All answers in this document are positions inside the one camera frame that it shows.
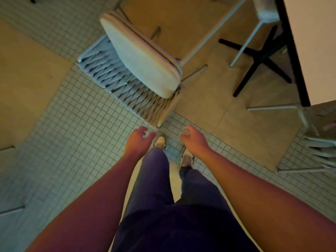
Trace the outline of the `person's left hand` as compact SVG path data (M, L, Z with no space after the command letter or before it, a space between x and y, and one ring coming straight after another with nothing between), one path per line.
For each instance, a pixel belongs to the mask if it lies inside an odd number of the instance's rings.
M149 150L151 145L146 144L148 128L140 126L128 137L123 158L139 161Z

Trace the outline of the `white metal chair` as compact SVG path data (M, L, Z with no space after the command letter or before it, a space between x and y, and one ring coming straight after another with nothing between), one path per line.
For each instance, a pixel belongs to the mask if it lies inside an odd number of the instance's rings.
M251 32L250 36L247 38L246 42L242 47L240 47L238 54L233 59L230 67L233 67L237 59L240 57L242 52L247 48L248 44L257 33L261 25L270 24L280 21L279 12L276 7L275 0L253 0L254 8L258 17L258 24Z

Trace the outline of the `beige right shoe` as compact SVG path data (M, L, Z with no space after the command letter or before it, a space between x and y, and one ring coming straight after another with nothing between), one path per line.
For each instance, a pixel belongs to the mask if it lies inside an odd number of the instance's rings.
M186 146L182 149L181 167L193 167L195 156L187 149Z

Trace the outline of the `person's right forearm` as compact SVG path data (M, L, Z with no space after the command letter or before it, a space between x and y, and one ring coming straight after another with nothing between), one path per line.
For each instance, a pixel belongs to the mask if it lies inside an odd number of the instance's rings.
M336 252L336 224L320 212L209 148L195 155L264 252Z

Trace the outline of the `person's right hand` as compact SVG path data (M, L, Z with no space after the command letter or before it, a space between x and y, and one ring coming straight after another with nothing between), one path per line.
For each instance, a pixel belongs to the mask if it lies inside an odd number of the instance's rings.
M187 149L197 158L204 160L211 151L205 136L193 126L186 126L183 130L183 134L189 134L192 138L192 143Z

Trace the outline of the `dark blue trousers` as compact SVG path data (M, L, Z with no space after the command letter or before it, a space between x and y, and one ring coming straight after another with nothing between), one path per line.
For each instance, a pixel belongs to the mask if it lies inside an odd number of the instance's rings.
M181 198L174 202L169 174L164 151L151 148L111 252L259 252L215 184L182 167Z

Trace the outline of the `beige left shoe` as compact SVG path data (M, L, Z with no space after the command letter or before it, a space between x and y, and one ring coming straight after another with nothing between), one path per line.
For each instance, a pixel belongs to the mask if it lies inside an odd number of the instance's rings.
M167 147L167 137L164 134L157 134L153 143L154 147L160 148L162 151L166 150Z

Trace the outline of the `person's left forearm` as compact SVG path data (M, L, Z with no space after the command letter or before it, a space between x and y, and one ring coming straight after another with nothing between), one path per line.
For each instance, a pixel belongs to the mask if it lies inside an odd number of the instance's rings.
M147 151L127 150L46 226L26 252L107 252L119 226L130 178Z

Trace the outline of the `beige shoe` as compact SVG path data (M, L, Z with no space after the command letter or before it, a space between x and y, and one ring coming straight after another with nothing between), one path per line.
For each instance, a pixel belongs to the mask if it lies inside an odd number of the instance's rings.
M162 151L166 150L167 147L167 137L164 134L157 134L153 143L154 147L160 148Z
M187 149L186 146L182 149L181 167L193 167L195 156Z

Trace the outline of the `black cross table base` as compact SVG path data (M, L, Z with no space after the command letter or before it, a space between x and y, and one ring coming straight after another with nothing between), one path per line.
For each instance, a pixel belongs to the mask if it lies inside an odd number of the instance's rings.
M236 88L233 93L233 97L237 97L242 89L246 86L254 72L257 70L259 65L264 64L270 70L275 72L277 75L282 77L288 84L292 84L292 79L277 65L275 64L270 57L283 48L286 44L284 34L281 33L274 39L278 25L274 25L260 50L254 50L249 47L246 47L243 50L243 53L253 58L253 64L247 71L246 75Z

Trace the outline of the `cream seat cushion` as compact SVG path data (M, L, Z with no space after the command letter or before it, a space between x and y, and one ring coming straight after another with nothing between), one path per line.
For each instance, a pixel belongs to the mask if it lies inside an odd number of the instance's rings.
M119 13L105 13L100 22L128 70L160 97L171 98L183 74L179 62Z

